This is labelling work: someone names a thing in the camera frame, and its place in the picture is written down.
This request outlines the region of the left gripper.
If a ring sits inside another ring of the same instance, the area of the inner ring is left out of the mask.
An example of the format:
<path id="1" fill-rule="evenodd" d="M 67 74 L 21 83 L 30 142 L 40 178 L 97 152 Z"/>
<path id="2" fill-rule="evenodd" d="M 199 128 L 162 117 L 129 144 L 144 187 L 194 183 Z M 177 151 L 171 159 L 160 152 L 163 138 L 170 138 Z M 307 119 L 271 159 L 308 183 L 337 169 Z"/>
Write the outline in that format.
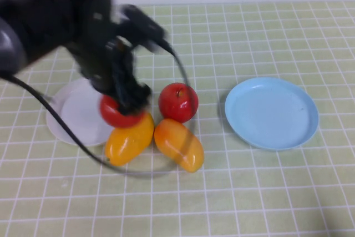
<path id="1" fill-rule="evenodd" d="M 118 102 L 122 115 L 138 115 L 149 104 L 151 89 L 139 84 L 133 73 L 135 33 L 79 33 L 68 51 L 80 72 L 99 93 Z"/>

